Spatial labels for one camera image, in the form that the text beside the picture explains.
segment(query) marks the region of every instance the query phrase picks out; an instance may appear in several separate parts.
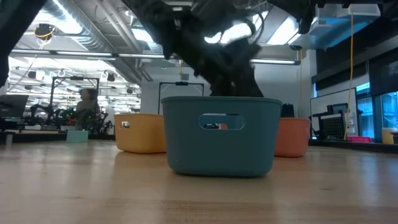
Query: black equipment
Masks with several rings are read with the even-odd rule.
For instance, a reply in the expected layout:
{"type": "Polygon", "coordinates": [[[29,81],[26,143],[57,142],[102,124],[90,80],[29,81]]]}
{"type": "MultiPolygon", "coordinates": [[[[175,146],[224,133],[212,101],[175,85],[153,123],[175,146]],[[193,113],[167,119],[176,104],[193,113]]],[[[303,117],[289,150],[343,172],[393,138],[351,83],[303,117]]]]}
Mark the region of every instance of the black equipment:
{"type": "Polygon", "coordinates": [[[291,104],[283,104],[282,112],[280,114],[281,118],[294,118],[294,106],[291,104]]]}
{"type": "Polygon", "coordinates": [[[3,95],[0,96],[0,117],[21,118],[29,95],[3,95]]]}
{"type": "Polygon", "coordinates": [[[18,129],[18,121],[11,118],[23,117],[28,97],[28,95],[0,96],[0,131],[18,129]]]}
{"type": "Polygon", "coordinates": [[[48,105],[48,106],[42,106],[42,105],[33,105],[30,107],[30,120],[27,122],[27,124],[29,126],[34,126],[36,124],[40,124],[40,125],[51,125],[51,119],[52,116],[54,115],[54,110],[52,109],[52,105],[48,105]],[[47,113],[47,119],[42,123],[41,119],[39,119],[38,117],[36,117],[36,112],[37,109],[40,108],[42,110],[44,110],[45,113],[47,113]]]}
{"type": "Polygon", "coordinates": [[[338,103],[326,106],[327,112],[313,114],[318,119],[319,130],[313,130],[319,140],[344,140],[345,113],[348,110],[347,103],[338,103]]]}
{"type": "MultiPolygon", "coordinates": [[[[47,0],[1,0],[0,36],[0,86],[4,86],[9,71],[7,56],[25,30],[34,20],[47,0]]],[[[191,9],[173,11],[173,7],[161,0],[122,0],[140,20],[153,40],[162,45],[164,56],[169,59],[177,54],[191,66],[195,75],[201,75],[211,85],[213,96],[262,96],[254,79],[254,68],[250,63],[260,46],[256,39],[254,24],[247,19],[257,12],[237,9],[229,0],[196,0],[191,9]],[[222,46],[208,44],[206,35],[223,33],[233,21],[248,24],[252,37],[246,37],[222,46]]],[[[299,33],[309,31],[315,15],[315,6],[326,3],[382,4],[395,0],[268,0],[285,10],[299,22],[299,33]]]]}

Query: yellow cable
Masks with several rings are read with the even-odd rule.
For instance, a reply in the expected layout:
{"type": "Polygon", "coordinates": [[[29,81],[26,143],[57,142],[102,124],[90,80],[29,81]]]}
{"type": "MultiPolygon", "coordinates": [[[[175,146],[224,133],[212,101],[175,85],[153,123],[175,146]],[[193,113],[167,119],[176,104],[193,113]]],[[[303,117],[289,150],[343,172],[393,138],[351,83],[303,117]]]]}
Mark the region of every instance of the yellow cable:
{"type": "Polygon", "coordinates": [[[180,68],[181,68],[180,75],[183,75],[183,74],[184,74],[184,73],[182,72],[182,63],[183,63],[183,60],[180,60],[180,68]]]}
{"type": "Polygon", "coordinates": [[[44,35],[36,35],[36,33],[35,33],[35,36],[36,36],[36,37],[38,37],[38,38],[41,38],[41,37],[48,37],[49,35],[53,34],[53,33],[54,33],[54,31],[55,31],[55,28],[53,28],[53,29],[52,29],[52,31],[51,31],[51,32],[49,32],[48,34],[44,34],[44,35]]]}
{"type": "Polygon", "coordinates": [[[351,88],[353,84],[353,75],[354,75],[354,14],[351,13],[351,73],[349,77],[348,106],[347,106],[347,115],[346,115],[346,128],[344,131],[344,140],[347,139],[349,104],[351,103],[351,88]]]}
{"type": "Polygon", "coordinates": [[[44,42],[43,42],[43,44],[40,46],[40,50],[43,50],[43,48],[44,48],[44,46],[46,46],[47,45],[47,39],[48,39],[49,37],[48,36],[46,36],[45,37],[45,40],[44,40],[44,42]]]}

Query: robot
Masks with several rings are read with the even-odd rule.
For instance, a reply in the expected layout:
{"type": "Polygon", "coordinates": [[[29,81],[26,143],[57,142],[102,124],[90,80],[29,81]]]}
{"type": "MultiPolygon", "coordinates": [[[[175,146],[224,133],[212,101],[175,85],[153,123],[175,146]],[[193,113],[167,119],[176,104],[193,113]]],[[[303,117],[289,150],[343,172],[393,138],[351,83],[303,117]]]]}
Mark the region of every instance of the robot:
{"type": "MultiPolygon", "coordinates": [[[[296,18],[300,34],[306,34],[315,16],[315,6],[328,4],[382,4],[395,0],[268,0],[296,18]]],[[[8,74],[7,56],[23,35],[46,0],[0,0],[0,86],[8,74]]],[[[263,97],[254,79],[250,62],[259,51],[257,32],[247,19],[257,12],[237,9],[229,0],[196,0],[190,9],[173,11],[162,0],[122,0],[146,28],[153,40],[160,44],[164,56],[181,56],[185,63],[209,84],[212,96],[263,97]],[[232,27],[233,21],[245,22],[252,36],[227,45],[209,44],[204,37],[212,37],[232,27]]]]}

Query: metal frame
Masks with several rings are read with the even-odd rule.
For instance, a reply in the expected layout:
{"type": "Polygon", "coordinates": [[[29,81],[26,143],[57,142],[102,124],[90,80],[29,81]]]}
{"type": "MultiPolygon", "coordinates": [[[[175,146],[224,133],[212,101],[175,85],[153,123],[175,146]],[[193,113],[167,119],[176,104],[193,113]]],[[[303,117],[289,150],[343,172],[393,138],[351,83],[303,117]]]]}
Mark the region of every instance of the metal frame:
{"type": "Polygon", "coordinates": [[[158,95],[157,95],[157,114],[160,114],[160,94],[161,94],[160,89],[162,88],[162,85],[163,85],[163,84],[169,84],[169,85],[174,84],[174,85],[177,85],[177,86],[179,86],[179,85],[180,85],[180,86],[201,85],[201,95],[202,95],[202,96],[205,95],[205,84],[203,84],[203,83],[160,82],[160,83],[159,83],[159,92],[158,92],[158,95]]]}
{"type": "MultiPolygon", "coordinates": [[[[79,58],[85,60],[116,60],[117,58],[143,58],[143,59],[161,59],[163,55],[156,54],[123,54],[123,53],[104,53],[104,52],[76,52],[66,50],[32,50],[32,49],[14,49],[10,53],[11,57],[49,57],[51,58],[79,58]]],[[[180,60],[178,55],[172,55],[171,60],[180,60]]],[[[275,65],[300,65],[299,60],[283,60],[276,58],[254,58],[252,63],[275,64],[275,65]]]]}
{"type": "MultiPolygon", "coordinates": [[[[56,85],[55,81],[57,79],[62,79],[61,82],[63,82],[66,79],[73,80],[74,78],[76,78],[76,77],[52,77],[51,96],[50,96],[50,105],[51,106],[52,106],[53,99],[54,99],[54,90],[55,90],[56,87],[58,87],[59,84],[61,84],[61,83],[59,83],[58,85],[56,85]]],[[[81,80],[95,80],[95,81],[97,81],[96,90],[97,90],[97,93],[99,94],[99,91],[98,91],[99,88],[100,88],[100,79],[99,78],[85,78],[85,77],[79,77],[79,78],[82,78],[81,80]]],[[[95,98],[94,111],[96,111],[96,105],[98,104],[98,94],[97,94],[97,98],[95,98]]]]}

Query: ceiling duct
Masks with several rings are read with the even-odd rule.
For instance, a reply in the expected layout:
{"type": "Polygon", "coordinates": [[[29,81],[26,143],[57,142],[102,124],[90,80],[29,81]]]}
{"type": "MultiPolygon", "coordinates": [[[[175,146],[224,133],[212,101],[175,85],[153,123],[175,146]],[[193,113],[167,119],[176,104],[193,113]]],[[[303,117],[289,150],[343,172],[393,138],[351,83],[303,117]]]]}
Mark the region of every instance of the ceiling duct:
{"type": "MultiPolygon", "coordinates": [[[[106,40],[104,35],[94,26],[89,18],[71,0],[49,0],[40,13],[50,14],[55,18],[56,25],[65,25],[71,31],[79,31],[73,39],[80,43],[90,52],[115,52],[115,48],[106,40]]],[[[142,80],[142,70],[138,67],[130,67],[128,64],[135,65],[135,61],[126,63],[123,59],[117,58],[106,63],[117,68],[123,78],[128,82],[140,83],[142,80]]]]}
{"type": "Polygon", "coordinates": [[[318,20],[310,32],[298,35],[289,43],[308,49],[326,49],[339,44],[351,35],[351,13],[354,15],[354,33],[381,15],[377,4],[351,4],[348,8],[342,8],[339,4],[326,4],[317,9],[318,20]]]}

